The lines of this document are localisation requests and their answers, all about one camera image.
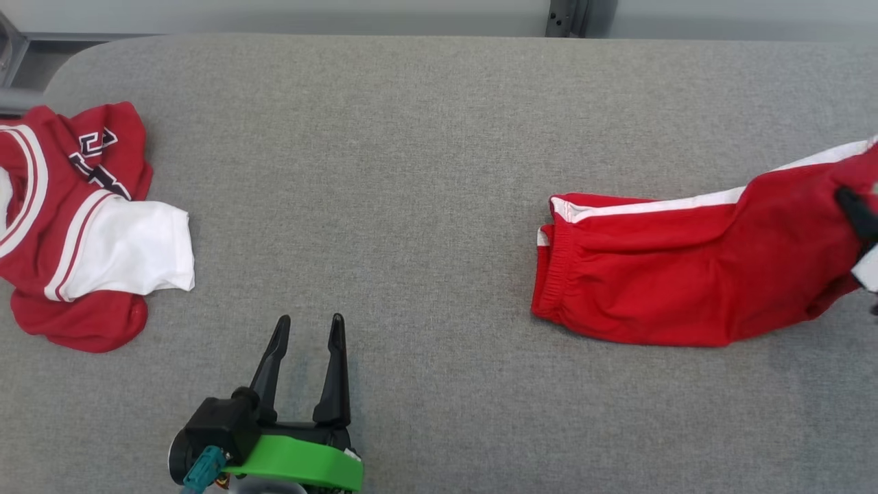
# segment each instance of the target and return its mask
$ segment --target white wall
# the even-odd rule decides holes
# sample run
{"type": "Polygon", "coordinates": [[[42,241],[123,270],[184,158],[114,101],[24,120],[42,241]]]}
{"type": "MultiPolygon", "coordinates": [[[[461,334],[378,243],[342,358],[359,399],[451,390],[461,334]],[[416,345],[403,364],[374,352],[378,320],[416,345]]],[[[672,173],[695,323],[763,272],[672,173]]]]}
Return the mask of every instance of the white wall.
{"type": "MultiPolygon", "coordinates": [[[[878,40],[878,0],[618,0],[616,38],[878,40]]],[[[542,36],[549,0],[0,0],[23,33],[542,36]]]]}

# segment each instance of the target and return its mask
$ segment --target red shorts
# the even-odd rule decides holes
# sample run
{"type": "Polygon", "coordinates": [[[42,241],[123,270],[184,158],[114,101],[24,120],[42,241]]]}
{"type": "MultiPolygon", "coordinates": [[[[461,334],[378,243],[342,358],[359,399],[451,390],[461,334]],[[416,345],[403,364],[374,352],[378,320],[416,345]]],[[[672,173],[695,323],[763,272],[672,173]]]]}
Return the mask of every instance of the red shorts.
{"type": "Polygon", "coordinates": [[[878,211],[878,146],[854,142],[682,200],[553,196],[535,315],[593,338],[723,346],[813,319],[860,285],[863,247],[834,200],[878,211]]]}

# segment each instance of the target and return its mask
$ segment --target teal connector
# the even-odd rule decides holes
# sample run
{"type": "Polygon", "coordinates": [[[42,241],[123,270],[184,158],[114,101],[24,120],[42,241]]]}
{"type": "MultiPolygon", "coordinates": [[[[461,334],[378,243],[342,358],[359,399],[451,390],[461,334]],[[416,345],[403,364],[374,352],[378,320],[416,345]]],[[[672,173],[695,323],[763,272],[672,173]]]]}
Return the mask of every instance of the teal connector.
{"type": "Polygon", "coordinates": [[[220,477],[226,467],[226,454],[216,446],[208,446],[183,479],[180,494],[202,494],[205,489],[220,477]]]}

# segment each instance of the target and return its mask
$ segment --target gray table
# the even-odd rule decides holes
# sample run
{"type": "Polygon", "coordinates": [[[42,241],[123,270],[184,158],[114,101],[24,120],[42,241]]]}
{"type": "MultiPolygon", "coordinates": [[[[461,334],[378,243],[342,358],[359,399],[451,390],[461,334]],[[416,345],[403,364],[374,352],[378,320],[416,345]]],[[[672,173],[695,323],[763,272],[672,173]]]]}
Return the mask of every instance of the gray table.
{"type": "Polygon", "coordinates": [[[334,311],[369,493],[878,490],[865,294],[715,350],[529,313],[550,194],[688,196],[865,138],[873,48],[179,36],[78,54],[46,98],[136,105],[197,286],[149,296],[105,355],[0,310],[1,492],[176,492],[174,433],[248,382],[283,313],[277,406],[309,416],[334,311]]]}

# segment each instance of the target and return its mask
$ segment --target red garment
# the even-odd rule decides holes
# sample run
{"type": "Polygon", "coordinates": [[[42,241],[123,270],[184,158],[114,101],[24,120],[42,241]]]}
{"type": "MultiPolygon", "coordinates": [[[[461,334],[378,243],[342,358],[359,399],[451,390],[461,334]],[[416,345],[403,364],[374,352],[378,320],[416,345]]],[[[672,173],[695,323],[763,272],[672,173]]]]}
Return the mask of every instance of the red garment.
{"type": "Polygon", "coordinates": [[[859,286],[851,269],[863,244],[834,193],[846,185],[878,211],[878,146],[867,147],[685,200],[555,196],[532,310],[589,337],[644,345],[723,346],[814,319],[859,286]]]}
{"type": "Polygon", "coordinates": [[[49,299],[67,299],[61,288],[95,211],[121,199],[117,195],[146,198],[152,168],[143,158],[145,140],[129,103],[99,106],[72,119],[42,106],[22,120],[0,121],[0,171],[8,174],[6,187],[11,184],[0,276],[16,287],[12,312],[26,332],[107,352],[143,329],[147,305],[137,294],[102,290],[73,302],[49,299]]]}

